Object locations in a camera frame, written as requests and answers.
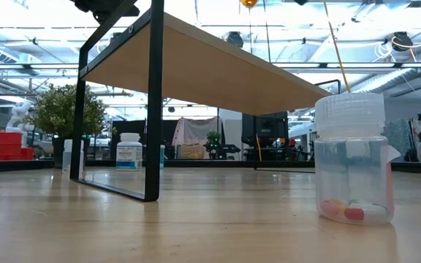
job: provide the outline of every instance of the bottle label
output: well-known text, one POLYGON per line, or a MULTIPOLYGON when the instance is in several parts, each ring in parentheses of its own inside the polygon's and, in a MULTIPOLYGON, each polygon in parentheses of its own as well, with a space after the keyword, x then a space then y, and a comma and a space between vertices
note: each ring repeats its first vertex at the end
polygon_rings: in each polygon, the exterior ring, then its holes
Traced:
POLYGON ((142 146, 118 146, 116 148, 116 168, 141 170, 143 167, 142 146))

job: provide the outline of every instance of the ceiling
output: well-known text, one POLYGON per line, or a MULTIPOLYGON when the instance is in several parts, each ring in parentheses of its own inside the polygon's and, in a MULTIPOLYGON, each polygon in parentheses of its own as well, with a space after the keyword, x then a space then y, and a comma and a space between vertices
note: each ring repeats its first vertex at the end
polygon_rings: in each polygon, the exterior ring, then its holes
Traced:
MULTIPOLYGON (((343 62, 411 61, 410 52, 391 49, 390 40, 397 31, 407 32, 414 46, 418 46, 413 51, 420 58, 421 7, 414 6, 419 6, 416 3, 421 1, 327 2, 343 62)), ((139 0, 136 6, 144 13, 150 3, 150 0, 139 0)), ((288 0, 259 0, 250 11, 238 0, 180 0, 179 4, 168 0, 165 11, 222 39, 230 31, 238 31, 244 50, 272 63, 337 61, 321 1, 312 0, 299 6, 288 0)), ((109 44, 113 33, 124 31, 136 19, 120 19, 90 51, 89 59, 109 44)), ((90 13, 81 12, 69 0, 0 0, 0 49, 19 58, 18 63, 77 63, 80 47, 97 26, 90 13)), ((312 83, 340 80, 343 89, 345 87, 340 70, 290 71, 312 83)), ((357 70, 348 73, 346 78, 350 86, 355 87, 372 77, 388 74, 381 70, 373 73, 357 70)), ((39 70, 37 75, 0 71, 0 77, 25 88, 40 85, 39 91, 46 88, 47 83, 75 83, 76 76, 75 69, 39 70)), ((393 97, 398 94, 421 97, 421 75, 410 79, 409 84, 401 81, 380 92, 393 97), (419 90, 401 94, 411 90, 409 84, 419 90)), ((112 91, 112 87, 91 85, 97 93, 121 92, 118 88, 112 91)), ((129 100, 130 103, 141 104, 147 99, 145 95, 134 94, 136 99, 129 100)))

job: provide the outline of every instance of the black metal frame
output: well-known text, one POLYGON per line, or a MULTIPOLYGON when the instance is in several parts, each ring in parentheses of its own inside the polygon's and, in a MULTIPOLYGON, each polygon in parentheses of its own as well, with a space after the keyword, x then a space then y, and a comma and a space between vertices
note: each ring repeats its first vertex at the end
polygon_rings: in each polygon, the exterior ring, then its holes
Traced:
POLYGON ((140 29, 150 24, 149 42, 149 77, 148 77, 148 119, 147 119, 147 163, 145 165, 144 194, 126 191, 120 188, 94 183, 79 178, 79 170, 71 169, 69 178, 87 186, 124 195, 142 202, 152 202, 159 198, 160 176, 160 137, 162 126, 162 51, 164 30, 164 0, 153 0, 151 8, 137 19, 125 32, 101 52, 91 63, 88 63, 89 50, 110 30, 136 0, 123 0, 111 16, 87 39, 79 54, 79 75, 77 79, 74 138, 72 142, 71 167, 79 167, 80 141, 83 136, 84 97, 86 82, 82 79, 93 68, 114 53, 122 44, 132 38, 140 29))

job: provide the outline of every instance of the orange balloon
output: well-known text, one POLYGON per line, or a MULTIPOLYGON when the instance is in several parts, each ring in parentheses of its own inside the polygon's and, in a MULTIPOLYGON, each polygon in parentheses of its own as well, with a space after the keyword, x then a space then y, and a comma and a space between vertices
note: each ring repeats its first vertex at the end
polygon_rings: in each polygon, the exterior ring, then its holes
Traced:
POLYGON ((257 0, 240 0, 245 7, 252 8, 257 4, 257 0))

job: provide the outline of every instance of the potted plant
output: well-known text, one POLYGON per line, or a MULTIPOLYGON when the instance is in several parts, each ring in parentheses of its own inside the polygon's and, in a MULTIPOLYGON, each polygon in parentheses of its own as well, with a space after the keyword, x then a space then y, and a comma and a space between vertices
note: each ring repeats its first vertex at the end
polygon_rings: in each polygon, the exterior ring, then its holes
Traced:
MULTIPOLYGON (((53 138, 53 152, 55 168, 61 168, 63 161, 64 140, 72 139, 74 134, 74 108, 76 86, 65 85, 55 87, 40 94, 34 105, 32 114, 26 117, 29 123, 43 130, 46 135, 53 138)), ((103 129, 105 105, 86 87, 84 99, 84 135, 98 135, 103 129)), ((84 159, 90 139, 84 136, 84 159)))
POLYGON ((220 146, 221 135, 217 131, 210 131, 208 132, 207 138, 208 143, 206 143, 204 146, 207 152, 209 152, 209 157, 215 160, 217 156, 217 151, 220 146))

